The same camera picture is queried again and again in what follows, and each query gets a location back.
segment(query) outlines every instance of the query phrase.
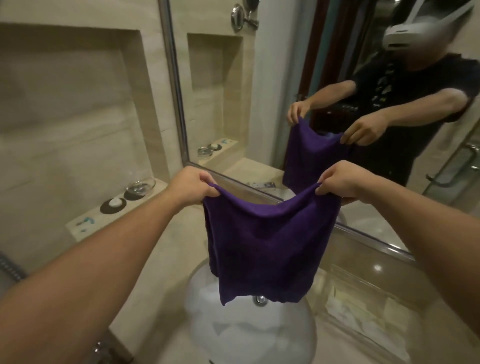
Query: person's right arm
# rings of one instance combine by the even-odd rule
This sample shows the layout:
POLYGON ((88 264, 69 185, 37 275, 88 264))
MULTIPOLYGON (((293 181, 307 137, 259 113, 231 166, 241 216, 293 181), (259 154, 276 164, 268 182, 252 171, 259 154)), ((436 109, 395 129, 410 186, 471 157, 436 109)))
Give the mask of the person's right arm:
POLYGON ((423 266, 445 301, 480 336, 480 219, 347 161, 320 177, 317 194, 372 204, 423 266))
POLYGON ((292 125, 298 124, 299 116, 304 118, 307 112, 314 109, 322 109, 333 105, 340 100, 355 94, 357 86, 352 80, 328 85, 305 101, 298 101, 290 106, 287 113, 288 122, 292 125))

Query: purple towel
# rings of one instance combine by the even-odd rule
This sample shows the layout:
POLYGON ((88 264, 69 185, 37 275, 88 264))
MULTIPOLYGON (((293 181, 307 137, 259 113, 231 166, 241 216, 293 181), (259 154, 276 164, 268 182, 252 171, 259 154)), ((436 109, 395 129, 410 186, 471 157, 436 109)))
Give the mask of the purple towel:
POLYGON ((315 184, 279 205, 256 205, 223 188, 204 199, 210 269, 223 305, 237 296, 299 302, 313 283, 340 210, 315 184))
POLYGON ((349 146, 340 144, 341 137, 342 134, 318 135, 299 118, 290 132, 283 184, 299 194, 316 183, 332 165, 347 159, 349 146))

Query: glass ashtray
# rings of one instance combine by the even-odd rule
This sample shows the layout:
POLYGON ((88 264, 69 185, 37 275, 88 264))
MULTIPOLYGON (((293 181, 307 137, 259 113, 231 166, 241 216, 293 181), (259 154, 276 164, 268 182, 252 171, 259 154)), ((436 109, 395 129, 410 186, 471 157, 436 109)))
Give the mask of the glass ashtray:
POLYGON ((153 177, 142 178, 127 187, 127 191, 137 196, 145 196, 155 187, 156 181, 153 177))

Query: reflected towel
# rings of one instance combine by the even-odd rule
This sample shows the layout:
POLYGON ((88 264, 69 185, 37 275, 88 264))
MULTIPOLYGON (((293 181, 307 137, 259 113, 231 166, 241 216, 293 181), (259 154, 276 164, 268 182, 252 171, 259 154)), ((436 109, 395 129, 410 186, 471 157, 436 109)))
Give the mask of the reflected towel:
POLYGON ((299 302, 313 283, 340 210, 315 184, 278 205, 256 205, 215 186, 204 199, 210 269, 223 305, 237 296, 299 302))
POLYGON ((347 159, 349 146, 340 144, 341 137, 342 134, 318 135, 299 118, 290 132, 283 184, 299 194, 316 183, 325 170, 347 159))

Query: reflected hand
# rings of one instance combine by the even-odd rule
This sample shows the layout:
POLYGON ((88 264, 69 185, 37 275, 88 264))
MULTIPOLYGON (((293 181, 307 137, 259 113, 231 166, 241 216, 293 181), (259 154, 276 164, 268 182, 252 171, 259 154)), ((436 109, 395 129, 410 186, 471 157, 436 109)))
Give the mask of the reflected hand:
POLYGON ((389 121, 381 110, 362 116, 345 131, 340 143, 368 146, 385 133, 388 125, 389 121))
POLYGON ((373 173, 356 164, 341 160, 327 169, 318 180, 321 185, 315 190, 317 195, 333 193, 342 198, 342 204, 357 199, 365 201, 365 192, 378 178, 373 173))
POLYGON ((208 183, 216 184, 210 173, 188 166, 175 176, 166 191, 171 194, 181 208, 184 208, 199 204, 204 197, 220 196, 220 192, 209 186, 208 183))
POLYGON ((294 102, 290 105, 287 113, 288 123, 293 126, 299 123, 299 116, 304 118, 307 112, 310 111, 310 104, 305 101, 294 102))

